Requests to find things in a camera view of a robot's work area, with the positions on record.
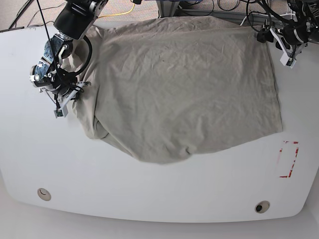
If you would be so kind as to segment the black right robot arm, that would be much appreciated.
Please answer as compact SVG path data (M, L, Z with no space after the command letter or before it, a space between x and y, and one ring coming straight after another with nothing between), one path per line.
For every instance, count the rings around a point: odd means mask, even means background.
M86 32L98 19L107 3L108 0L67 1L65 8L54 22L58 33L48 38L43 56L31 69L30 81L52 99L56 106L54 114L57 118L67 116L67 104L71 100L76 100L78 94L88 85L78 80L78 75L87 68L93 53ZM87 43L88 55L79 70L68 72L62 68L62 63L71 55L74 40L84 40Z

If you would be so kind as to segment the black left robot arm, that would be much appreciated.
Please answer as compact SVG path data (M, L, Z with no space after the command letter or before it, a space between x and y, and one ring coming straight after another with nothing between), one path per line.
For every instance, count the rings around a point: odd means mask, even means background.
M319 2L317 0L289 0L287 4L295 18L286 19L275 13L264 0L257 3L265 10L268 21L257 31L257 41L275 43L282 50L280 62L293 67L296 57L310 41L319 41Z

